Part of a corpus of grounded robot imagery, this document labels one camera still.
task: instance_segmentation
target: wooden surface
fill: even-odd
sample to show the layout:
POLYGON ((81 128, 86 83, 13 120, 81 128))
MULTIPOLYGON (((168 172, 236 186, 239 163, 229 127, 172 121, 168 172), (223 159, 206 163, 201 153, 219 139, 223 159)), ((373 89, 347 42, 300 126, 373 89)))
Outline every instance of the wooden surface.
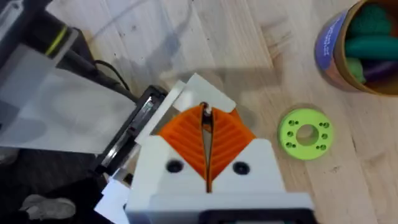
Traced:
POLYGON ((134 93, 170 88, 193 72, 238 104, 247 126, 274 145, 288 191, 307 191, 322 223, 398 223, 398 101, 329 85, 313 59, 323 24, 355 0, 55 0, 50 11, 83 30, 134 93), (322 110, 335 126, 323 157, 280 150, 281 116, 322 110))

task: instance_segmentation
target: shoe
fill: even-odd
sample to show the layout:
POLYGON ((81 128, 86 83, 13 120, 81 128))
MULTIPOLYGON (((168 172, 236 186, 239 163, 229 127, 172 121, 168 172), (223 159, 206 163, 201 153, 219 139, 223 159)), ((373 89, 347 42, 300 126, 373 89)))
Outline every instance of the shoe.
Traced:
POLYGON ((66 198, 50 199, 40 195, 30 195, 24 200, 20 210, 26 211, 30 220, 59 220, 74 216, 76 206, 66 198))

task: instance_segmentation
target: green 3d printed ring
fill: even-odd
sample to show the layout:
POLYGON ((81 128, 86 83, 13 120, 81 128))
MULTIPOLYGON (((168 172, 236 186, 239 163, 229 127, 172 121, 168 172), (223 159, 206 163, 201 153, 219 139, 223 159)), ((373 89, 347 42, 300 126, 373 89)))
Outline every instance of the green 3d printed ring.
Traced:
POLYGON ((310 160, 322 156, 333 142, 333 126, 321 112, 313 109, 297 109, 286 115, 279 124, 278 137, 285 151, 297 159, 310 160), (303 126, 311 127, 312 133, 297 136, 303 126))

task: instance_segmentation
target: hole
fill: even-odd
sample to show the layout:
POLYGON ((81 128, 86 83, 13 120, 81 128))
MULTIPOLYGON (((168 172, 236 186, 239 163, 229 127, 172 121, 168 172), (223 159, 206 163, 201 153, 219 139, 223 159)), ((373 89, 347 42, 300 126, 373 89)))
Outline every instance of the hole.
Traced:
POLYGON ((311 146, 315 144, 318 138, 318 129, 311 124, 301 126, 296 133, 296 140, 303 146, 311 146))
POLYGON ((178 160, 171 160, 166 165, 167 171, 173 174, 180 172, 183 167, 184 165, 182 164, 182 162, 178 160))
POLYGON ((239 175, 247 175, 250 172, 250 167, 245 162, 235 162, 233 169, 239 175))

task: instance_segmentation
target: black screw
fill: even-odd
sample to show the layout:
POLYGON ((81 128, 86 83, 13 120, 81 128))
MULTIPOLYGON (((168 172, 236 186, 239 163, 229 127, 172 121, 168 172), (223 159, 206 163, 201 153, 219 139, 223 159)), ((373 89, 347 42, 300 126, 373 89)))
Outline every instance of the black screw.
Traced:
POLYGON ((235 162, 233 169, 239 175, 247 175, 250 172, 250 167, 245 162, 235 162))
POLYGON ((184 165, 182 164, 182 162, 178 160, 171 160, 166 165, 167 171, 173 174, 180 172, 183 167, 184 165))

